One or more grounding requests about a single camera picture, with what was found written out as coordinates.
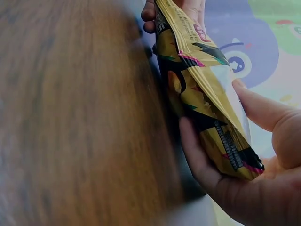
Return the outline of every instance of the bag packaging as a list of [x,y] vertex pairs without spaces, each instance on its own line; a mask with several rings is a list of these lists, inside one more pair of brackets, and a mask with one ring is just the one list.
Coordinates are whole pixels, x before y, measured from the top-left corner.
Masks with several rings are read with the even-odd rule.
[[250,147],[249,123],[227,59],[172,0],[156,0],[156,51],[175,113],[190,117],[218,170],[252,180],[264,166]]

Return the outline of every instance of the colorful mat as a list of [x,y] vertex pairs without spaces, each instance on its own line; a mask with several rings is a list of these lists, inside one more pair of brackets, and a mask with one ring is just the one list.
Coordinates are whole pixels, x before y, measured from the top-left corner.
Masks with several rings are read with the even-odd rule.
[[[300,13],[300,0],[206,0],[206,32],[250,90],[300,108]],[[144,41],[152,47],[155,35],[146,34]],[[155,56],[151,60],[157,65]],[[271,133],[252,122],[250,130],[258,155],[274,156]],[[218,207],[216,211],[218,219],[226,217]]]

